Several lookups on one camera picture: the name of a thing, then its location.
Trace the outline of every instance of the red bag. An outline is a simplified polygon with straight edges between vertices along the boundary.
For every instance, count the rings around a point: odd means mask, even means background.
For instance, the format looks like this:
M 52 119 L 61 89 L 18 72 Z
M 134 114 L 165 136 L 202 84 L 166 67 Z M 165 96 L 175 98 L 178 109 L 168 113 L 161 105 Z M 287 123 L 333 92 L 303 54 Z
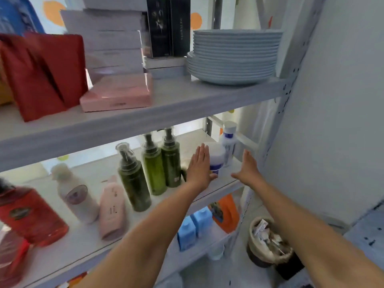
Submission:
M 67 110 L 58 92 L 25 39 L 18 35 L 0 34 L 2 79 L 12 90 L 25 122 Z
M 0 58 L 26 122 L 79 105 L 88 90 L 80 35 L 0 34 Z

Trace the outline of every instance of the orange circle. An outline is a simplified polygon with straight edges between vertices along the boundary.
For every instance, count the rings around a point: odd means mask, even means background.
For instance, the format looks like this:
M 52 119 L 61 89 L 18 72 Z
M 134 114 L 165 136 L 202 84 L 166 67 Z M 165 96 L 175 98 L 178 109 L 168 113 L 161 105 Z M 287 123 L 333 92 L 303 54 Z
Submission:
M 191 13 L 191 28 L 192 30 L 199 29 L 201 24 L 203 23 L 203 19 L 199 13 Z
M 43 10 L 48 20 L 56 25 L 63 26 L 64 22 L 61 18 L 60 10 L 65 10 L 65 6 L 58 1 L 44 1 Z

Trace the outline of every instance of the hand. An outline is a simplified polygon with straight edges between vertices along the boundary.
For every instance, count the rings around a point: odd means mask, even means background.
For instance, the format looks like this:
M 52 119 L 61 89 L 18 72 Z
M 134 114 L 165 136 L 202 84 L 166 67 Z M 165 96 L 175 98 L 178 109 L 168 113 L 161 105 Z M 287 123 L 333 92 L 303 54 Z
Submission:
M 203 192 L 209 183 L 217 178 L 217 174 L 211 174 L 209 170 L 209 148 L 201 144 L 192 156 L 187 170 L 187 183 L 193 184 L 199 192 Z
M 252 157 L 249 150 L 243 152 L 243 164 L 241 170 L 238 173 L 233 173 L 231 176 L 235 179 L 240 180 L 243 184 L 249 186 L 252 180 L 262 179 L 263 177 L 257 169 L 256 160 Z

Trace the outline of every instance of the white shelf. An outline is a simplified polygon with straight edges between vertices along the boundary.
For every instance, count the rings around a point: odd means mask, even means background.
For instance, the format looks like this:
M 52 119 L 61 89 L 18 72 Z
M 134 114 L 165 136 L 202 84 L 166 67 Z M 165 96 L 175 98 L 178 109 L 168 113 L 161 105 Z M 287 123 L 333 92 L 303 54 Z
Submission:
M 196 147 L 202 142 L 212 141 L 213 139 L 200 129 L 180 135 L 177 137 L 177 140 L 180 142 L 181 157 L 187 158 L 192 156 Z M 134 151 L 139 159 L 141 157 L 140 149 Z M 107 180 L 111 175 L 117 174 L 116 169 L 119 160 L 119 155 L 114 155 L 74 167 L 73 171 L 87 182 L 90 191 L 99 199 L 106 185 L 103 181 Z M 188 215 L 207 206 L 209 203 L 217 201 L 228 193 L 241 188 L 243 185 L 230 176 L 232 172 L 236 172 L 240 170 L 240 168 L 240 162 L 234 159 L 232 166 L 224 168 L 220 178 L 214 180 L 208 189 L 194 200 L 188 210 Z M 27 268 L 26 275 L 23 281 L 16 286 L 17 288 L 43 288 L 60 285 L 94 267 L 105 257 L 109 250 L 118 244 L 119 239 L 115 241 L 102 241 L 99 239 L 98 222 L 91 225 L 82 225 L 77 221 L 58 197 L 56 182 L 52 180 L 51 176 L 32 180 L 28 182 L 27 185 L 38 190 L 41 196 L 44 197 L 64 221 L 68 223 L 70 231 L 58 242 L 48 247 L 35 248 L 31 252 L 31 261 Z M 152 206 L 147 211 L 140 213 L 132 210 L 126 196 L 128 228 L 131 229 L 134 227 L 142 218 L 147 216 L 154 206 L 164 198 L 170 196 L 174 191 L 175 189 L 168 189 L 161 196 L 152 196 Z M 162 267 L 159 280 L 163 280 L 165 277 L 189 265 L 194 260 L 206 254 L 211 245 L 226 240 L 228 236 L 229 235 L 215 225 L 209 236 L 207 236 L 205 240 L 199 240 L 193 249 L 167 257 Z
M 191 81 L 189 76 L 156 80 L 151 107 L 84 113 L 77 106 L 28 123 L 15 106 L 4 106 L 0 172 L 273 99 L 283 94 L 286 82 L 271 78 L 230 87 Z

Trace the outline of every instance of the floor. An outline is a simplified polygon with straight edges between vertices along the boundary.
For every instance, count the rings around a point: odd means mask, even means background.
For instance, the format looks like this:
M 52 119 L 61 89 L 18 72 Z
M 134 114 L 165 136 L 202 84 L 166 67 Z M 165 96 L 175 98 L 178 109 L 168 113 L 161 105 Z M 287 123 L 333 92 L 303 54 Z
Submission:
M 254 196 L 245 214 L 233 252 L 229 258 L 211 261 L 203 257 L 185 268 L 180 275 L 185 288 L 274 288 L 282 279 L 274 268 L 262 269 L 254 265 L 246 252 L 248 227 L 257 216 L 269 215 L 260 199 Z

